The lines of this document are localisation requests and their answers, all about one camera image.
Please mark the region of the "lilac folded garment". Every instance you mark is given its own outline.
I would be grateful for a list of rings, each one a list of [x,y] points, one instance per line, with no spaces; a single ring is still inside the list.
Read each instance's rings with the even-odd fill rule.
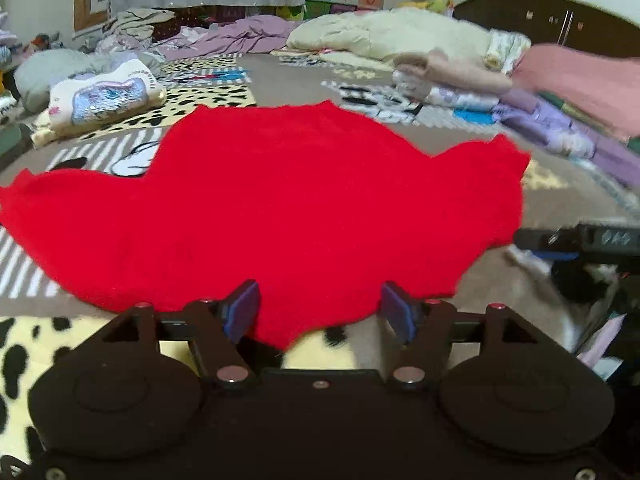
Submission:
[[[630,188],[639,186],[639,156],[578,119],[521,89],[512,89],[491,111],[496,122],[555,155],[589,160]]]

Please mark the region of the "cream fluffy blanket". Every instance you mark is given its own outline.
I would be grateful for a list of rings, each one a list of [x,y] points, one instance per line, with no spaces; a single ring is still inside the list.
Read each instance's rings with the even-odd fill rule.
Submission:
[[[322,15],[294,28],[286,42],[293,50],[349,52],[381,62],[434,49],[480,60],[489,44],[487,29],[417,8]]]

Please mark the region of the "patterned cartoon bed blanket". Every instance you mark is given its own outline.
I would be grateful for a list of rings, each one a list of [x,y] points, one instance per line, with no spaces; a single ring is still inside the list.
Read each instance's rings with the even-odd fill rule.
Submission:
[[[369,90],[385,86],[387,76],[362,76],[347,70],[281,64],[270,55],[244,56],[241,65],[250,84],[241,90],[260,106],[300,105],[338,101],[338,86]],[[439,153],[466,140],[486,140],[492,129],[451,116],[446,110],[427,110],[413,125],[390,121],[397,131],[422,151]],[[75,158],[88,168],[110,168],[143,142],[159,139],[164,127],[157,119],[137,120],[106,136],[90,134],[82,141],[51,144],[31,150],[2,170],[10,183],[22,170],[40,172]],[[637,222],[638,198],[600,172],[571,160],[533,150],[524,174],[524,223],[529,228],[557,228],[583,221]],[[535,272],[524,269],[506,249],[496,249],[477,260],[463,275],[454,304],[477,312],[498,301],[523,315],[561,346],[573,349],[585,329],[587,309],[563,300]],[[21,344],[26,363],[18,371],[21,389],[30,387],[56,356],[75,348],[102,327],[108,314],[83,304],[59,289],[35,266],[9,235],[1,239],[1,321],[8,347]],[[341,330],[313,332],[273,362],[287,368],[387,370],[396,354],[390,330],[375,318]]]

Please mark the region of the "striped folded clothes pile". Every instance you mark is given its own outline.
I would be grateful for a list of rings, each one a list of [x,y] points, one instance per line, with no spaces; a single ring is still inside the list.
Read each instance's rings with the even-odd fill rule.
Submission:
[[[143,41],[153,36],[156,24],[165,23],[175,13],[165,9],[129,9],[118,12],[102,26],[104,36],[128,36]]]

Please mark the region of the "white folded graphic shirt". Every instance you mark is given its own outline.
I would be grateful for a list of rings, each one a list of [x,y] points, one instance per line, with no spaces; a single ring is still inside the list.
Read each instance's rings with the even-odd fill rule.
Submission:
[[[167,89],[138,58],[109,73],[55,84],[30,136],[35,148],[73,138],[162,106]]]

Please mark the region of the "grey bundled garment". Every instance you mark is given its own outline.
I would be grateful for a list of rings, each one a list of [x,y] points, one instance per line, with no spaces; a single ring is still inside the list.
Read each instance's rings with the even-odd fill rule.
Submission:
[[[123,62],[134,58],[150,70],[160,65],[157,58],[142,52],[87,54],[70,49],[51,49],[33,54],[18,66],[14,72],[14,84],[24,109],[36,114],[49,105],[50,90],[58,82],[78,76],[111,73]]]

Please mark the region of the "colourful cardboard box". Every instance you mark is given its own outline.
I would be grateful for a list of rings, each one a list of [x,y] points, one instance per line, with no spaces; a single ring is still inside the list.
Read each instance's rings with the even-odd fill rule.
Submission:
[[[377,11],[383,8],[384,0],[305,0],[304,19],[344,12]]]

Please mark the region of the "yellow green plush toy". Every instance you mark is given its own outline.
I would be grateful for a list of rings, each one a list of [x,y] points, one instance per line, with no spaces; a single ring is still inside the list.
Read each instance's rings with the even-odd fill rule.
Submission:
[[[454,2],[452,0],[407,1],[401,3],[399,7],[415,8],[448,16],[454,13]]]

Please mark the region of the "beige folded sweater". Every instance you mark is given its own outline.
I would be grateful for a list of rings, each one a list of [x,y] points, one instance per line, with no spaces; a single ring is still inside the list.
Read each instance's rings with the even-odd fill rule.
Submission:
[[[480,93],[503,94],[512,89],[512,80],[477,62],[448,58],[442,50],[403,53],[393,59],[394,69],[418,79]]]

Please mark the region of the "dark wooden headboard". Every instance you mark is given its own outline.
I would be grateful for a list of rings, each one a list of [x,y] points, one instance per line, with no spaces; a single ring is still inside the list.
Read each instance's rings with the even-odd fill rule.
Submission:
[[[454,18],[520,32],[533,44],[558,44],[609,58],[639,55],[637,24],[575,0],[465,0],[454,7]]]

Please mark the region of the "pink blanket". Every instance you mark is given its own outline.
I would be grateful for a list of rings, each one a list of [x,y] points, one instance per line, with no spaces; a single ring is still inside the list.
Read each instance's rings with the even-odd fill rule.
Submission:
[[[516,64],[514,84],[570,102],[618,140],[639,135],[639,60],[608,58],[556,44],[535,44]]]

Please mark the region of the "white patterned folded garment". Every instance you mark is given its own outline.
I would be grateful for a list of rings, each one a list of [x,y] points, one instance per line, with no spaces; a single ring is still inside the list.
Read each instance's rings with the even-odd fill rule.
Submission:
[[[401,70],[392,73],[392,81],[396,90],[406,98],[427,105],[490,112],[499,104],[498,96],[440,86]]]

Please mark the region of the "purple crumpled bedsheet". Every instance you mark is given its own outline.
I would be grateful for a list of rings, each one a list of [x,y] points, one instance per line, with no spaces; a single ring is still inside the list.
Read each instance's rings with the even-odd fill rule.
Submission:
[[[282,49],[299,22],[257,14],[209,28],[182,26],[177,35],[154,48],[166,61],[235,53],[270,53]]]

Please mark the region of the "red knit sweater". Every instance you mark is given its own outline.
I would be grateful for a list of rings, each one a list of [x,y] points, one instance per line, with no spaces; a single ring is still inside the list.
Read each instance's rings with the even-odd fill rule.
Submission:
[[[1,222],[62,289],[111,312],[178,311],[254,280],[254,337],[282,350],[371,315],[387,281],[453,295],[520,227],[528,164],[501,134],[426,154],[331,102],[201,106],[141,177],[21,172]]]

